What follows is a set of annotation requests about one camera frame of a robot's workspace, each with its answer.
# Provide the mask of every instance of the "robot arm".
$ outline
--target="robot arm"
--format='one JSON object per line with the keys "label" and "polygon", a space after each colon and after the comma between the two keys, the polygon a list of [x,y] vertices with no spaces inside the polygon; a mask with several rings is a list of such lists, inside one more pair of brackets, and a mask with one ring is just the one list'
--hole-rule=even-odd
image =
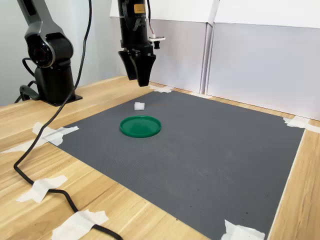
{"label": "robot arm", "polygon": [[[60,106],[71,91],[73,93],[69,102],[81,99],[73,90],[75,87],[70,61],[74,53],[73,46],[53,21],[45,0],[17,1],[28,24],[24,36],[28,54],[37,65],[34,77],[38,95],[30,87],[21,86],[22,99],[32,97]],[[137,79],[141,87],[148,86],[156,60],[153,43],[155,49],[159,49],[159,41],[165,38],[148,38],[145,0],[118,0],[118,7],[121,46],[124,48],[119,55],[129,79]]]}
{"label": "robot arm", "polygon": [[28,30],[24,36],[28,54],[37,65],[34,73],[38,97],[27,86],[21,86],[22,99],[40,99],[53,106],[60,106],[71,91],[68,102],[82,97],[75,94],[71,71],[74,49],[63,30],[52,20],[45,0],[17,0]]}
{"label": "robot arm", "polygon": [[119,51],[119,55],[128,78],[137,79],[140,87],[148,86],[151,69],[156,60],[152,43],[154,42],[155,49],[159,49],[160,41],[165,38],[148,38],[145,0],[118,0],[118,8],[121,47],[124,49]]}
{"label": "robot arm", "polygon": [[41,68],[70,60],[74,50],[64,31],[53,21],[45,0],[17,0],[28,30],[24,36],[32,61]]}

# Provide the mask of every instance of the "green lid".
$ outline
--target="green lid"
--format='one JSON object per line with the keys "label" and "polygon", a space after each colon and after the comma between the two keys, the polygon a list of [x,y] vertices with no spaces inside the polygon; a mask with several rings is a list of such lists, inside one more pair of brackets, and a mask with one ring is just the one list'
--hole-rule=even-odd
{"label": "green lid", "polygon": [[123,134],[133,138],[149,138],[161,130],[161,122],[152,116],[131,116],[120,123]]}

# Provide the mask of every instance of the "black rubber mat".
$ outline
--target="black rubber mat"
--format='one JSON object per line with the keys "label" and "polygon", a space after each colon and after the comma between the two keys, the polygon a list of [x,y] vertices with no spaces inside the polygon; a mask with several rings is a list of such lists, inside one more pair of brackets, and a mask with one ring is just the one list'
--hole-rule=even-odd
{"label": "black rubber mat", "polygon": [[[161,132],[122,134],[120,122],[134,115],[159,119]],[[213,240],[225,220],[268,235],[304,132],[279,116],[179,92],[152,92],[73,126],[80,129],[59,148]]]}

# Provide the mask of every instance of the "masking tape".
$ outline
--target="masking tape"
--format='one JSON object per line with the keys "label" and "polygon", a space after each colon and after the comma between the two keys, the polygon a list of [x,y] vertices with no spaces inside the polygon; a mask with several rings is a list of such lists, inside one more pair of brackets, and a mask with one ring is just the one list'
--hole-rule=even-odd
{"label": "masking tape", "polygon": [[307,129],[309,131],[320,134],[320,127],[309,124],[309,120],[310,120],[309,118],[305,118],[302,116],[295,116],[293,119],[284,117],[283,120],[289,127]]}
{"label": "masking tape", "polygon": [[158,87],[158,86],[153,86],[153,85],[149,85],[149,88],[153,89],[155,92],[159,92],[159,93],[171,93],[172,89],[174,89],[174,87],[172,87],[172,86]]}
{"label": "masking tape", "polygon": [[[42,126],[43,126],[43,124],[41,124],[40,122],[37,122],[36,124],[34,124],[32,132],[37,135],[40,132],[40,129],[42,128]],[[60,127],[57,130],[54,130],[50,127],[46,127],[43,130],[41,137],[39,138],[38,142],[36,143],[36,145],[34,146],[33,149],[36,149],[36,148],[44,145],[47,142],[50,142],[56,146],[59,146],[63,142],[64,135],[72,133],[78,129],[79,128],[77,126],[70,127],[70,128]],[[22,143],[18,146],[12,147],[12,148],[5,150],[3,152],[0,152],[0,153],[5,154],[5,153],[18,152],[18,151],[26,152],[33,142],[34,142],[34,139],[27,141],[25,143]]]}
{"label": "masking tape", "polygon": [[204,95],[204,94],[200,94],[200,93],[196,93],[196,92],[192,92],[192,93],[190,93],[190,95],[196,96],[196,97],[199,97],[199,98],[203,98],[203,99],[210,99],[210,98],[212,98],[212,96]]}
{"label": "masking tape", "polygon": [[22,194],[21,197],[19,197],[16,201],[23,203],[33,199],[39,204],[45,198],[49,189],[56,189],[64,184],[67,180],[68,179],[66,176],[36,180],[33,183],[32,188],[28,192]]}
{"label": "masking tape", "polygon": [[226,233],[221,240],[264,240],[265,234],[253,228],[234,225],[224,220]]}
{"label": "masking tape", "polygon": [[52,231],[51,239],[78,240],[86,235],[95,224],[101,225],[108,220],[104,211],[78,211]]}

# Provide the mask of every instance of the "wooden table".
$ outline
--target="wooden table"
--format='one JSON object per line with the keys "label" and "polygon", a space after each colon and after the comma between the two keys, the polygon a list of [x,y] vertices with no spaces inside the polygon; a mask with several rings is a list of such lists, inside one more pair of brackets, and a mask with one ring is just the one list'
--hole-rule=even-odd
{"label": "wooden table", "polygon": [[[151,91],[121,76],[79,87],[76,93],[83,96],[83,100],[67,104],[50,127],[58,129]],[[175,91],[190,93],[179,89]],[[211,99],[281,117],[294,117],[221,98]],[[0,152],[34,139],[34,124],[45,123],[56,111],[56,107],[32,100],[0,107]],[[310,123],[320,127],[319,121]],[[319,136],[308,130],[304,132],[272,226],[271,240],[320,240]],[[0,239],[50,239],[52,230],[69,218],[73,211],[65,197],[59,194],[47,194],[41,203],[32,200],[16,202],[31,187],[13,169],[21,155],[22,152],[0,154]],[[207,239],[50,143],[34,149],[19,166],[33,180],[65,175],[68,181],[59,189],[70,194],[80,211],[105,211],[109,220],[103,226],[124,239]],[[93,229],[83,239],[112,238]]]}

